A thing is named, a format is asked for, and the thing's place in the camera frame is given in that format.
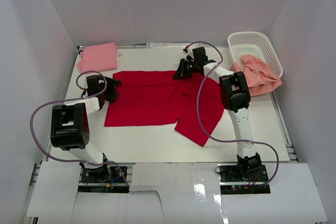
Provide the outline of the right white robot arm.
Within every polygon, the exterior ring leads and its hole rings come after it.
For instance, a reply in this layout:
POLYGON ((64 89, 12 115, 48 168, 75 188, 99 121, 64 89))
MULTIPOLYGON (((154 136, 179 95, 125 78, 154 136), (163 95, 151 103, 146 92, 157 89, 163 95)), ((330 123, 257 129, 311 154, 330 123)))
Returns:
POLYGON ((204 47, 183 49, 185 58, 180 60, 173 79, 182 80, 200 73, 204 76, 197 93, 196 114, 203 132, 211 139, 220 143, 237 144, 237 177, 247 182, 256 175, 256 171, 262 167, 261 158, 253 142, 249 122, 249 103, 251 101, 247 81, 243 72, 233 72, 221 66, 215 60, 208 59, 204 47), (199 113, 199 101, 202 87, 207 79, 212 79, 219 85, 220 100, 231 118, 235 139, 218 140, 212 137, 202 124, 199 113))

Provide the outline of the papers at table back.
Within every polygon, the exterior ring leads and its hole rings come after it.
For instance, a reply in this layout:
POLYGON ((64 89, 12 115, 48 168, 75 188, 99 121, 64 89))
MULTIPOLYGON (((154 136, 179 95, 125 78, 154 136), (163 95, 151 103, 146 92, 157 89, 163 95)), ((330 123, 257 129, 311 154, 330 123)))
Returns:
POLYGON ((190 43, 183 42, 149 42, 146 48, 186 48, 190 43))

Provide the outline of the white plastic basket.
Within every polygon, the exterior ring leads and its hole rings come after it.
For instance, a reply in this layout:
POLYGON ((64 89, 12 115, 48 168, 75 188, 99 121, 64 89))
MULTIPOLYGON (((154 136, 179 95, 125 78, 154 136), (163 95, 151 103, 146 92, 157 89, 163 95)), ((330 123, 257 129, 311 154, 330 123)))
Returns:
POLYGON ((242 56, 252 55, 270 65, 280 78, 283 68, 269 38, 256 31, 244 31, 228 36, 228 50, 232 63, 243 66, 242 56))

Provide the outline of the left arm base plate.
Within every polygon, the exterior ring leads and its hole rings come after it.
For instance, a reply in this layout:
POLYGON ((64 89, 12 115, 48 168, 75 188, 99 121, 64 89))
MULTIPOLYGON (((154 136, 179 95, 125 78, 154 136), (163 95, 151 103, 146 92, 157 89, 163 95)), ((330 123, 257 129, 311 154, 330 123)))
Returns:
POLYGON ((127 178, 127 166, 102 166, 99 168, 82 168, 79 179, 79 193, 127 194, 129 188, 123 176, 127 178))

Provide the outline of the folded pink t shirt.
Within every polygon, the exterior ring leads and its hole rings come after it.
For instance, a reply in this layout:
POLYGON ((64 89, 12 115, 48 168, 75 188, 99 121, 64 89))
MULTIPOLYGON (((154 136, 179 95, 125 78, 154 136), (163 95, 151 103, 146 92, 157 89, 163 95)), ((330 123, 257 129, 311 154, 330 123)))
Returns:
POLYGON ((80 73, 93 71, 117 70, 118 47, 114 42, 84 47, 80 53, 81 60, 77 63, 80 73))

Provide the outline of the red t shirt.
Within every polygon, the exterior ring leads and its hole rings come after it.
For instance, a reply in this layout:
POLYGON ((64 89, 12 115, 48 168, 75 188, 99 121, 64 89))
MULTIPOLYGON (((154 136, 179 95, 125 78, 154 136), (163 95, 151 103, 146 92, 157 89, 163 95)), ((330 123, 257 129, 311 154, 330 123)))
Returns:
MULTIPOLYGON (((120 71, 113 78, 121 80, 115 102, 109 103, 104 125, 154 126, 175 124, 175 130, 204 146, 208 136, 197 119, 196 99, 204 76, 194 73, 191 78, 173 79, 174 71, 120 71)), ((199 99, 200 118, 211 134, 222 118, 219 85, 207 79, 199 99)))

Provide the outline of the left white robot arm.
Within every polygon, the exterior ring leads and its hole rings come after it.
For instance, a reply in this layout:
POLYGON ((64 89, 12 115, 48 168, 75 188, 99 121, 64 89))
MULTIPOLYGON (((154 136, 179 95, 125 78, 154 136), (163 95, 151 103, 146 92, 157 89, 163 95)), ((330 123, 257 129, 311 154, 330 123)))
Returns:
POLYGON ((115 102, 117 87, 122 83, 100 75, 86 77, 81 96, 83 100, 55 105, 51 114, 50 139, 53 147, 74 154, 87 175, 100 182, 111 179, 111 168, 103 164, 108 159, 90 143, 88 115, 100 111, 106 102, 115 102), (86 168, 84 163, 97 164, 86 168))

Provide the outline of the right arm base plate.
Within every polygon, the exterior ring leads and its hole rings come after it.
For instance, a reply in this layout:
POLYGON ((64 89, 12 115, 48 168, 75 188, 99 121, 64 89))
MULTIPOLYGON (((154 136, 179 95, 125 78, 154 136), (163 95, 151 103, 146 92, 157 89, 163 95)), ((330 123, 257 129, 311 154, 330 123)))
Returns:
POLYGON ((270 194, 265 165, 250 175, 243 175, 237 165, 218 165, 215 173, 219 175, 221 195, 256 195, 270 194))

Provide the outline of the salmon t shirt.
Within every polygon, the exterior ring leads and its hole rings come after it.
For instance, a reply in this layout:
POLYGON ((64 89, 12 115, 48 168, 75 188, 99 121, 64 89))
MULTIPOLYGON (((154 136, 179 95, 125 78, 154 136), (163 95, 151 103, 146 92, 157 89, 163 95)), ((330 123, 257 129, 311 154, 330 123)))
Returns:
POLYGON ((244 73, 251 96, 270 93, 282 85, 280 77, 262 60, 252 55, 242 55, 241 60, 243 67, 234 63, 230 71, 244 73))

